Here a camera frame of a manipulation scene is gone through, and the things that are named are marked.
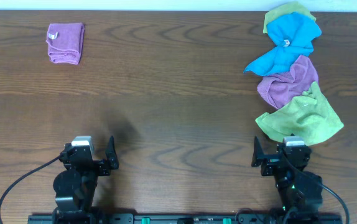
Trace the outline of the blue microfiber cloth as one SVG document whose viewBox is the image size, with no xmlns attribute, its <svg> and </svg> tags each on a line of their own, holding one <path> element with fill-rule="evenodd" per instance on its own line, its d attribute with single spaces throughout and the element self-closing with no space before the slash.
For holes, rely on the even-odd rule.
<svg viewBox="0 0 357 224">
<path fill-rule="evenodd" d="M 244 72 L 259 76 L 288 72 L 299 56 L 314 51 L 312 41 L 322 34 L 315 21 L 298 12 L 280 16 L 266 27 L 276 46 L 247 65 Z"/>
</svg>

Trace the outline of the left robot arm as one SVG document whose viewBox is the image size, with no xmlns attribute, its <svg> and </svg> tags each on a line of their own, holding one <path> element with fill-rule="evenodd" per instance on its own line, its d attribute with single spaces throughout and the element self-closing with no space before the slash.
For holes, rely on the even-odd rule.
<svg viewBox="0 0 357 224">
<path fill-rule="evenodd" d="M 109 223 L 108 216 L 92 203 L 98 178 L 119 169 L 114 138 L 109 138 L 105 159 L 94 160 L 93 153 L 91 136 L 77 136 L 60 153 L 65 170 L 53 182 L 57 204 L 53 223 Z"/>
</svg>

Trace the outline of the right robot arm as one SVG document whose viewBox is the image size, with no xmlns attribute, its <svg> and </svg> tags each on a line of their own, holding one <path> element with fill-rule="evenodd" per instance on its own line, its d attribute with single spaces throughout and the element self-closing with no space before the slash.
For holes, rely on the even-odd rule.
<svg viewBox="0 0 357 224">
<path fill-rule="evenodd" d="M 282 210 L 273 214 L 276 223 L 312 223 L 318 220 L 322 205 L 322 178 L 304 172 L 312 153 L 299 136 L 287 136 L 277 145 L 275 154 L 265 154 L 254 138 L 251 165 L 261 168 L 262 176 L 273 176 Z"/>
</svg>

